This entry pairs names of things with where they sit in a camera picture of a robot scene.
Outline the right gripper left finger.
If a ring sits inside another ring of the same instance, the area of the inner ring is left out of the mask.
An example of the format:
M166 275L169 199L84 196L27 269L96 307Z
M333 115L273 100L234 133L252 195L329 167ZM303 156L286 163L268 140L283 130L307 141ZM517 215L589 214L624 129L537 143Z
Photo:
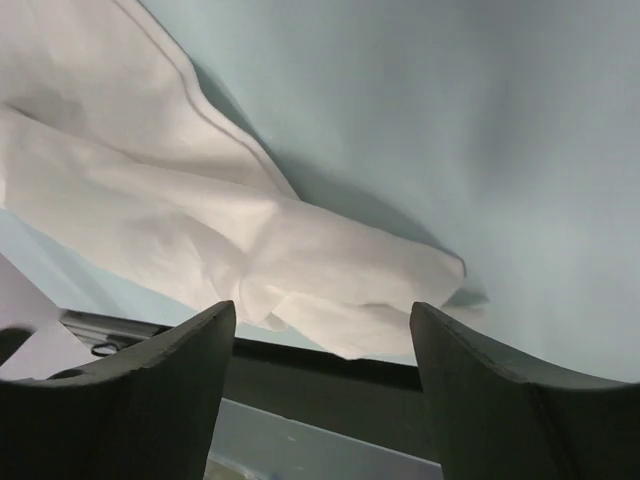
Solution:
M223 301L48 379L3 381L2 478L203 478L235 329Z

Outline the white printed t shirt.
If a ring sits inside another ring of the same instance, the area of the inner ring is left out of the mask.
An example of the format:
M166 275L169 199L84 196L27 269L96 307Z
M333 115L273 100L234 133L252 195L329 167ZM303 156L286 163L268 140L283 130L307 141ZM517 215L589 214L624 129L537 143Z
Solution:
M462 262L301 201L134 1L1 5L1 206L195 310L295 329L346 359L410 351L414 302Z

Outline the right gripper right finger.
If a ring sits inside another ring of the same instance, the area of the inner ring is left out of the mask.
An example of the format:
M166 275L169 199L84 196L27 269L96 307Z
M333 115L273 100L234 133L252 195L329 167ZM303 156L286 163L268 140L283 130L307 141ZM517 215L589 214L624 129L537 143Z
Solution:
M546 362L423 302L410 329L444 478L638 478L638 384Z

